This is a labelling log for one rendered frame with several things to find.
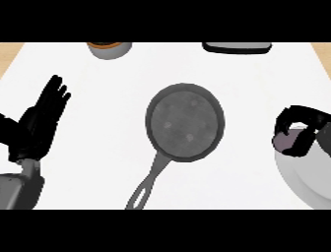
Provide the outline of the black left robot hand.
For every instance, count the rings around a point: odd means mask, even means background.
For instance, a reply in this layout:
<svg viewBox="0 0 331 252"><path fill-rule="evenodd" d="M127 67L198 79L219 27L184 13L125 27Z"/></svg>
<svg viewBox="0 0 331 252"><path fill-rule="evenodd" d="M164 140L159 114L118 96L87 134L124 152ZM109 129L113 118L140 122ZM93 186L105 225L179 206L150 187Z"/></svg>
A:
<svg viewBox="0 0 331 252"><path fill-rule="evenodd" d="M69 98L62 78L53 75L38 102L26 109L20 120L14 121L0 113L0 143L8 147L10 162L25 158L41 160L47 155Z"/></svg>

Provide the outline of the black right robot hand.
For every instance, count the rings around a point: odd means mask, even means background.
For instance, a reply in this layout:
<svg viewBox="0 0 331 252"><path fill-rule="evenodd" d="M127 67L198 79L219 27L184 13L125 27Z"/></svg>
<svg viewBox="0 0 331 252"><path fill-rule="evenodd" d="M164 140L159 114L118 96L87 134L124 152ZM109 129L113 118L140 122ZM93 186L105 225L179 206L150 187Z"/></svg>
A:
<svg viewBox="0 0 331 252"><path fill-rule="evenodd" d="M298 133L296 141L290 149L282 151L285 156L301 158L306 156L315 141L315 132L331 122L331 114L318 109L301 105L293 105L285 108L276 118L275 135L279 132L287 133L293 123L306 125Z"/></svg>

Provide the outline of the purple eggplant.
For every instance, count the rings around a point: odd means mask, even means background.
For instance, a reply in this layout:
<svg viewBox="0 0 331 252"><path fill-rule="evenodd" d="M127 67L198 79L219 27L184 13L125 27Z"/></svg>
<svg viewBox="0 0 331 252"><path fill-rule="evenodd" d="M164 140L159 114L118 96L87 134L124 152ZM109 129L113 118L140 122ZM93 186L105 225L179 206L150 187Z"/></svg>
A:
<svg viewBox="0 0 331 252"><path fill-rule="evenodd" d="M284 150L290 149L293 146L293 143L296 141L298 133L303 131L301 128L293 128L288 129L288 132L279 132L273 139L272 139L272 144L275 150L281 153Z"/></svg>

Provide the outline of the white plate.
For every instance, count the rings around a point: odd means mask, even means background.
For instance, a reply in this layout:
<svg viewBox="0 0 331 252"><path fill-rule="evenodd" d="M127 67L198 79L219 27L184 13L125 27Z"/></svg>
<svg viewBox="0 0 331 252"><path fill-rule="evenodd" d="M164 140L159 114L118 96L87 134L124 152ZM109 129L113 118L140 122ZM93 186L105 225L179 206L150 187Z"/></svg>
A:
<svg viewBox="0 0 331 252"><path fill-rule="evenodd" d="M325 153L313 143L304 157L290 157L275 151L275 161L281 176L291 192L312 209L331 209L331 200L321 191L321 166Z"/></svg>

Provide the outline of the grey frying pan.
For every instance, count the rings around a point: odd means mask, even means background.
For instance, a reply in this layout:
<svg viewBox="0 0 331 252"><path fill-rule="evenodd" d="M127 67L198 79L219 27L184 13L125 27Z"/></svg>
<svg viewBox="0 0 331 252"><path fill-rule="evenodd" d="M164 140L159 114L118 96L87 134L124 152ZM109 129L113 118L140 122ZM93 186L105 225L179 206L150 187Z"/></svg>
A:
<svg viewBox="0 0 331 252"><path fill-rule="evenodd" d="M125 203L142 210L155 179L171 161L192 162L207 157L223 136L223 110L211 92L195 84L176 84L152 98L145 113L145 130L156 151L149 173Z"/></svg>

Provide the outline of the white placemat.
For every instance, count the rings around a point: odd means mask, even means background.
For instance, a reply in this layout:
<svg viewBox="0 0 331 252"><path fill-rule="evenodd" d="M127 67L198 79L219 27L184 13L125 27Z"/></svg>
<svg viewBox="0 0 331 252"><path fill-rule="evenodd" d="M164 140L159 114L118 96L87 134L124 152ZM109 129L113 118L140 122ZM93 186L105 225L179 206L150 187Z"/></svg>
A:
<svg viewBox="0 0 331 252"><path fill-rule="evenodd" d="M41 161L41 209L119 209L146 176L155 150L145 110L168 86L202 86L219 100L224 131L201 160L161 172L150 209L301 209L315 195L294 192L297 175L324 159L272 147L275 120L293 104L331 113L331 81L309 43L275 43L263 55L208 53L196 42L136 43L115 60L84 43L23 45L0 81L0 113L19 118L51 76L72 93Z"/></svg>

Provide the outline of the grey and black appliance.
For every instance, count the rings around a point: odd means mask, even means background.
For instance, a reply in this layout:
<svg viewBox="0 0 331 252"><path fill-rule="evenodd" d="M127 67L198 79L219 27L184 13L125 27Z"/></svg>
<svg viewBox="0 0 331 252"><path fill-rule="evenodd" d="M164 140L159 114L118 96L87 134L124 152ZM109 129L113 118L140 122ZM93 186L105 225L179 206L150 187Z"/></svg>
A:
<svg viewBox="0 0 331 252"><path fill-rule="evenodd" d="M264 54L270 51L269 42L204 42L207 52L224 54Z"/></svg>

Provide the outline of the grey pot with orange rim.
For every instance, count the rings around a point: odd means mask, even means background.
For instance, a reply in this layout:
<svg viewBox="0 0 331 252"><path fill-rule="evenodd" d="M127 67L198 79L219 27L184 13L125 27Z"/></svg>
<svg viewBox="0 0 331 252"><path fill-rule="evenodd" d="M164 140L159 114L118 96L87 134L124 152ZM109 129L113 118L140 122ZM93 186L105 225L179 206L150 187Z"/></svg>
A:
<svg viewBox="0 0 331 252"><path fill-rule="evenodd" d="M113 60L121 58L131 49L130 42L105 42L103 44L97 44L93 42L87 43L91 54L105 60Z"/></svg>

